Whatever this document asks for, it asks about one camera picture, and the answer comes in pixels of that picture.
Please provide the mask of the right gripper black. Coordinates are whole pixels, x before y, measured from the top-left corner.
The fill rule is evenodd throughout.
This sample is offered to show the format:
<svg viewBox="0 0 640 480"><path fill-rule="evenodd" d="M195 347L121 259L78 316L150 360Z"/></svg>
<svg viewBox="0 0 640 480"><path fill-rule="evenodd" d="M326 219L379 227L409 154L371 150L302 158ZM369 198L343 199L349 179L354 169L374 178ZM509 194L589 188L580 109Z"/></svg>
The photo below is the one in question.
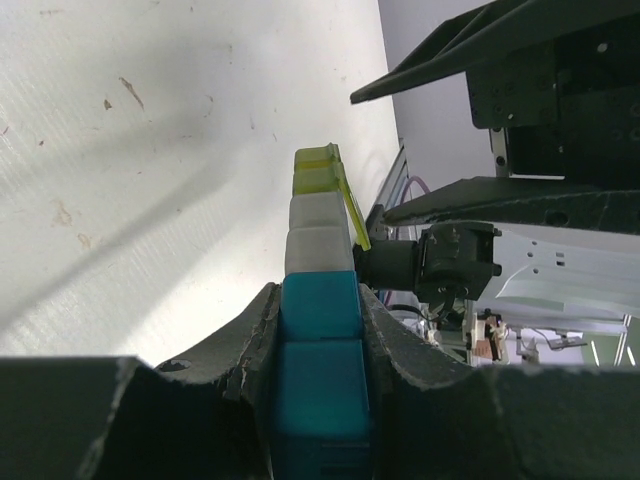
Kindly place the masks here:
<svg viewBox="0 0 640 480"><path fill-rule="evenodd" d="M387 225L479 221L639 231L639 16L529 46L542 35L527 23L544 19L551 5L493 1L447 20L350 101L407 91L515 50L467 71L474 126L503 135L499 161L512 175L599 187L462 179L387 210Z"/></svg>

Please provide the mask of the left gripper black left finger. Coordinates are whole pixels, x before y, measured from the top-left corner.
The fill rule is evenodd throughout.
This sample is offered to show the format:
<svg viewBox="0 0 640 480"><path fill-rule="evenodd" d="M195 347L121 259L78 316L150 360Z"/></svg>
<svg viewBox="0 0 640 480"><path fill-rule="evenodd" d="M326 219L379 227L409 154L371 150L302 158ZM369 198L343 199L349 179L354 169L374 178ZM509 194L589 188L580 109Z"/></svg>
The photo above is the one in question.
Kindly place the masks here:
<svg viewBox="0 0 640 480"><path fill-rule="evenodd" d="M281 288L152 367L131 356L5 357L5 479L266 479Z"/></svg>

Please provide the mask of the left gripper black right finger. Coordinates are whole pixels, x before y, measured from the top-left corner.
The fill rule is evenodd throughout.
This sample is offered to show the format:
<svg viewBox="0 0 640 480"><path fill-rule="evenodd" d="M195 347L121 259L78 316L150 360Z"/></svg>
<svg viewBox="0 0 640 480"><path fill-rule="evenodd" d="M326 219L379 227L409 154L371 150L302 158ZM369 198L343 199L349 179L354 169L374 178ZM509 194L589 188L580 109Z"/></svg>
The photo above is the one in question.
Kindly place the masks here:
<svg viewBox="0 0 640 480"><path fill-rule="evenodd" d="M471 367L360 291L379 479L635 479L639 373Z"/></svg>

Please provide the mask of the weekly pill organizer strip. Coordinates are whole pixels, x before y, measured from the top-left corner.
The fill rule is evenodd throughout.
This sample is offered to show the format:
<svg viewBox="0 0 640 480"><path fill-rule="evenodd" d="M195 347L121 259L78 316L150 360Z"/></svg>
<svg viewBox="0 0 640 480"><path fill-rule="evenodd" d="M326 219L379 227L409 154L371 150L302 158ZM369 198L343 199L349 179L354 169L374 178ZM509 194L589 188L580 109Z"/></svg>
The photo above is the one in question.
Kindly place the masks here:
<svg viewBox="0 0 640 480"><path fill-rule="evenodd" d="M362 226L337 145L294 156L272 400L277 479L370 479L364 322L349 228Z"/></svg>

